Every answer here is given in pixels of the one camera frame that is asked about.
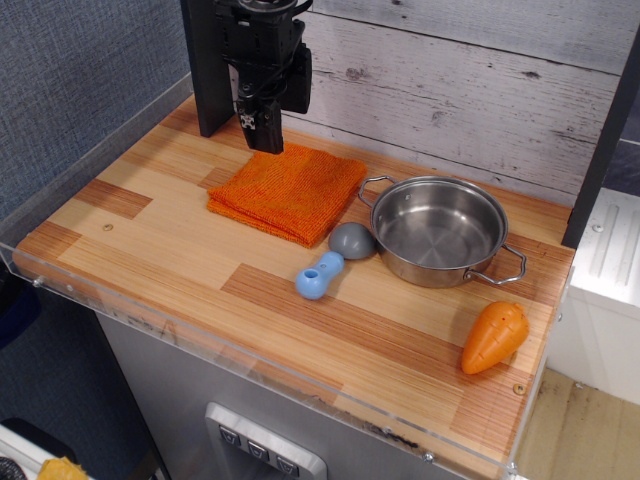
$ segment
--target orange carrot toy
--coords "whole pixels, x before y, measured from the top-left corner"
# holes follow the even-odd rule
[[[529,321],[517,303],[493,302],[476,319],[462,352],[462,371],[478,373],[513,354],[529,335]]]

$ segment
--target screw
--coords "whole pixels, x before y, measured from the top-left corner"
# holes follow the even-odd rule
[[[513,386],[513,393],[515,393],[516,395],[524,395],[525,393],[527,393],[527,387],[525,387],[521,383],[516,383]]]

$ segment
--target pot handle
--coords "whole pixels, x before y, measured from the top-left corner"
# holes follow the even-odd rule
[[[373,208],[373,203],[371,203],[369,200],[364,198],[364,187],[369,182],[379,182],[380,180],[389,180],[392,183],[398,183],[398,181],[395,178],[390,177],[389,175],[382,175],[380,177],[365,178],[364,182],[362,182],[362,185],[360,186],[360,191],[358,192],[358,197],[360,198],[360,200],[362,200],[364,203],[366,203],[369,206],[369,208]]]
[[[494,280],[493,278],[486,276],[484,273],[469,269],[467,273],[464,274],[464,277],[469,278],[471,275],[475,275],[494,285],[503,285],[505,283],[515,282],[516,280],[520,280],[522,277],[524,277],[524,274],[527,272],[527,257],[523,253],[520,253],[515,248],[512,248],[509,245],[502,245],[502,248],[520,257],[520,273],[518,275],[516,275],[515,277],[505,278],[504,280]]]

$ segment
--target wooden floor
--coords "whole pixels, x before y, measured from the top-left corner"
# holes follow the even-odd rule
[[[547,369],[516,463],[529,480],[640,479],[640,405]]]

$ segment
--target control panel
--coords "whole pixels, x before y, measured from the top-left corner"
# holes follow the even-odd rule
[[[316,454],[222,405],[209,403],[205,421],[212,440],[221,439],[291,478],[327,480],[327,466]]]

